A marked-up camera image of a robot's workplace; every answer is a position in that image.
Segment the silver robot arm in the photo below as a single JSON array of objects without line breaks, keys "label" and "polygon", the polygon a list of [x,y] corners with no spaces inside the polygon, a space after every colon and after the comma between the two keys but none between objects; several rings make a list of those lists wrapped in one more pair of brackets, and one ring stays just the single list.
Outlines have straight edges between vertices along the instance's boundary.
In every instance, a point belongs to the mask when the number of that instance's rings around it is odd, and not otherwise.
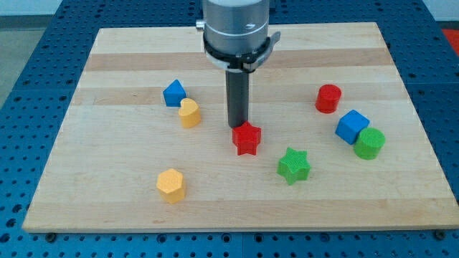
[{"label": "silver robot arm", "polygon": [[203,0],[202,9],[204,52],[228,72],[254,72],[280,40],[280,32],[268,34],[268,0]]}]

